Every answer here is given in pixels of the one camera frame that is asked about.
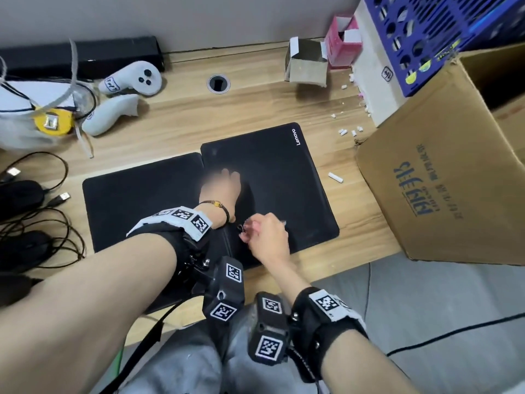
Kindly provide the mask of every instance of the white vr controller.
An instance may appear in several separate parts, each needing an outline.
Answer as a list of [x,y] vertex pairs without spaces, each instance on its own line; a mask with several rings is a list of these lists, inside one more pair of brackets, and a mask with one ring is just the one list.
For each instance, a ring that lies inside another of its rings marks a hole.
[[137,61],[113,73],[102,80],[99,90],[106,95],[116,94],[128,88],[133,88],[142,95],[155,95],[161,90],[162,76],[151,63]]
[[82,123],[82,130],[95,137],[108,131],[123,114],[127,116],[138,116],[137,105],[139,96],[137,94],[119,95],[109,98],[98,105],[95,110]]

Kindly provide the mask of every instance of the pink box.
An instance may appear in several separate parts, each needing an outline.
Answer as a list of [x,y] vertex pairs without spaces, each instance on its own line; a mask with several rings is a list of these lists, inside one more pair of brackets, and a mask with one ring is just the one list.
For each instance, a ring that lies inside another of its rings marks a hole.
[[334,16],[325,43],[330,66],[335,69],[349,68],[363,48],[355,17]]

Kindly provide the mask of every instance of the black mouse pad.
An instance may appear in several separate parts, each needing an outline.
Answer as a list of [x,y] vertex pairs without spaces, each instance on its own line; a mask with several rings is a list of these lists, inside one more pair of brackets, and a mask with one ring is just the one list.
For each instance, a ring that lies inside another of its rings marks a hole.
[[[86,179],[82,187],[95,252],[124,240],[141,218],[170,207],[195,207],[205,175],[222,168],[241,174],[238,223],[254,213],[273,212],[286,221],[292,252],[338,236],[298,124],[203,144],[201,152],[202,157],[190,153]],[[258,265],[238,234],[237,223],[214,231],[208,258],[232,256],[245,269]],[[147,312],[179,298],[179,289],[170,282]]]
[[204,166],[240,172],[242,191],[237,223],[227,230],[232,256],[245,267],[258,265],[236,228],[254,213],[274,213],[286,221],[290,251],[295,253],[339,235],[325,191],[301,127],[290,123],[200,147]]

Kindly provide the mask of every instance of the black soundbar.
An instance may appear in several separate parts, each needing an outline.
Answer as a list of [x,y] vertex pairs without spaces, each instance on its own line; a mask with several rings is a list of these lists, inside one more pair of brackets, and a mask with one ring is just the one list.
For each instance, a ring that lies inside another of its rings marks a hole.
[[[78,79],[103,79],[135,61],[147,61],[164,72],[164,58],[154,36],[78,41]],[[71,78],[69,43],[0,49],[8,79]]]

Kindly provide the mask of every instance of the white chalk stick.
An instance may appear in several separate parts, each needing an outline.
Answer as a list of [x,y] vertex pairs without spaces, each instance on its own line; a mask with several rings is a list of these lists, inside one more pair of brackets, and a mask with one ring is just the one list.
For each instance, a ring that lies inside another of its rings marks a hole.
[[338,175],[335,175],[334,173],[328,173],[328,177],[333,178],[337,182],[343,182],[343,178],[339,177]]

